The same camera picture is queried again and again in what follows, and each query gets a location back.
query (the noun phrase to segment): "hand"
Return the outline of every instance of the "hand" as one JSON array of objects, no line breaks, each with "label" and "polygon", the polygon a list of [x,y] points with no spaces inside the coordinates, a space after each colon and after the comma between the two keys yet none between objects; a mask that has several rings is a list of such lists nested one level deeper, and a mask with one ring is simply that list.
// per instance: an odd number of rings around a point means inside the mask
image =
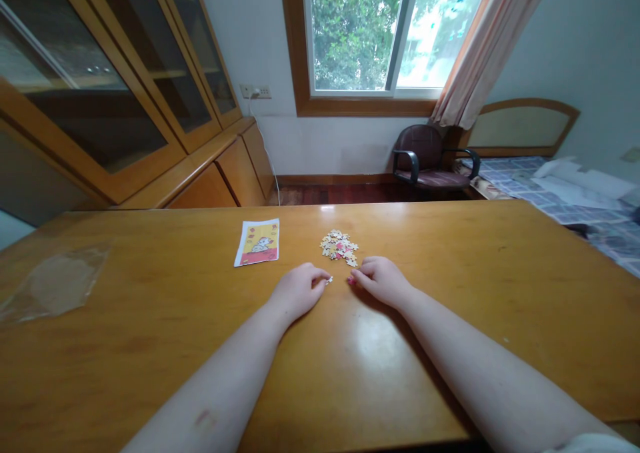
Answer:
[{"label": "hand", "polygon": [[396,309],[417,291],[395,263],[384,256],[368,256],[360,269],[352,270],[351,274],[366,291]]},{"label": "hand", "polygon": [[293,323],[315,306],[329,278],[329,273],[311,263],[304,263],[280,279],[267,304]]}]

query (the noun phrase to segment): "bed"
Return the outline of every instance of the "bed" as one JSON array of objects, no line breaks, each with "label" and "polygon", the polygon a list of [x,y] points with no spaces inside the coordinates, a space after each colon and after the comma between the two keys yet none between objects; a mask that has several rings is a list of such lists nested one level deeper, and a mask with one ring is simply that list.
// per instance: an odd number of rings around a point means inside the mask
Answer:
[{"label": "bed", "polygon": [[[640,278],[640,225],[631,219],[634,206],[623,201],[618,211],[570,205],[530,179],[555,155],[578,116],[573,107],[545,99],[485,106],[474,127],[459,137],[459,148],[482,157],[471,188],[481,199],[528,201],[558,223],[580,230],[595,248]],[[471,165],[471,159],[458,158],[453,170],[468,175]]]}]

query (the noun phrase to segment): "sleeve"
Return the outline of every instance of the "sleeve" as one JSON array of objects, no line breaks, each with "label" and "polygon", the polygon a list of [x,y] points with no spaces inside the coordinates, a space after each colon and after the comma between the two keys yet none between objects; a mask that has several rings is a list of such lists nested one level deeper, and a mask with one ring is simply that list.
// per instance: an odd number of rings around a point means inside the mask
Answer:
[{"label": "sleeve", "polygon": [[640,448],[616,436],[585,433],[545,453],[640,453]]}]

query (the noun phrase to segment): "electrical outlet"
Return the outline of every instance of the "electrical outlet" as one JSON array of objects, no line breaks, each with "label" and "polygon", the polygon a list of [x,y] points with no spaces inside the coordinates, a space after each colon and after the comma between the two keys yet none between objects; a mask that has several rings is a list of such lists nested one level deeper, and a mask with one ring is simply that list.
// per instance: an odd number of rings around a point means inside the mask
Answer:
[{"label": "electrical outlet", "polygon": [[620,159],[629,163],[640,161],[640,147],[630,148]]},{"label": "electrical outlet", "polygon": [[259,87],[255,87],[254,90],[260,90],[260,95],[256,98],[268,99],[271,98],[271,90],[269,90],[268,85],[260,85]]},{"label": "electrical outlet", "polygon": [[251,98],[251,94],[253,93],[253,85],[247,83],[240,84],[240,91],[242,92],[242,97],[249,99]]}]

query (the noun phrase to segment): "armrest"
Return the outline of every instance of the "armrest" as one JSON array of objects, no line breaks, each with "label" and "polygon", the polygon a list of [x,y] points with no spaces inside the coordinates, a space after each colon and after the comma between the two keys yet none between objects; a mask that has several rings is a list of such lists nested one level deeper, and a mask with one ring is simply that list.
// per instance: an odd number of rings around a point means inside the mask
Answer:
[{"label": "armrest", "polygon": [[409,159],[411,160],[411,180],[408,180],[408,181],[409,183],[414,185],[415,183],[418,182],[418,173],[420,171],[418,156],[414,152],[408,151],[408,150],[393,151],[393,176],[398,179],[401,179],[402,181],[407,181],[407,179],[397,175],[395,172],[398,169],[398,158],[400,157],[400,154],[409,155]]},{"label": "armrest", "polygon": [[469,149],[443,149],[442,151],[461,151],[467,153],[473,160],[473,168],[471,169],[469,178],[473,180],[478,176],[478,173],[480,173],[480,163],[482,163],[482,161],[480,160],[480,155],[478,155],[475,151]]}]

